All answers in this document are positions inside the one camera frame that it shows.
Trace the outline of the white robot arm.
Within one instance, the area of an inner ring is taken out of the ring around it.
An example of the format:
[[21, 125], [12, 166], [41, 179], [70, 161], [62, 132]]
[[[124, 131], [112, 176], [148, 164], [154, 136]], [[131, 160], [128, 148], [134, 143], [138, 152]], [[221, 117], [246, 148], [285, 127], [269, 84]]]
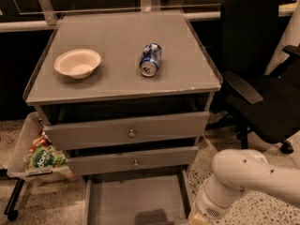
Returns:
[[212, 174], [200, 185], [188, 225], [212, 225], [249, 191], [300, 207], [300, 170], [274, 166], [256, 150], [226, 149], [212, 160]]

